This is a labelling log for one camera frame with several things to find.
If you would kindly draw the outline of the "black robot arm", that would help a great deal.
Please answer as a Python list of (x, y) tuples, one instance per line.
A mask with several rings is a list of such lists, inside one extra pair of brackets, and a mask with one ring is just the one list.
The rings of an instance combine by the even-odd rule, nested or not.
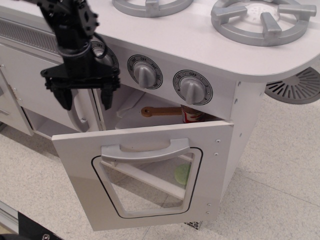
[(120, 87), (120, 71), (101, 63), (108, 53), (104, 46), (101, 55), (92, 49), (91, 40), (103, 38), (95, 32), (98, 14), (85, 0), (33, 0), (57, 40), (57, 50), (63, 64), (40, 72), (45, 87), (67, 111), (73, 106), (72, 90), (100, 89), (106, 110), (112, 106), (113, 92)]

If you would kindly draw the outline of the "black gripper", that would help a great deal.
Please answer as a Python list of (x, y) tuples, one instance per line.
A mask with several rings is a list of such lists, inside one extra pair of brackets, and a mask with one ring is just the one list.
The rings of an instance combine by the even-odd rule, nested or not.
[(112, 107), (113, 92), (120, 87), (120, 71), (100, 63), (92, 49), (81, 57), (66, 58), (63, 64), (40, 74), (45, 78), (45, 87), (67, 111), (73, 106), (73, 89), (101, 89), (101, 102), (108, 110)]

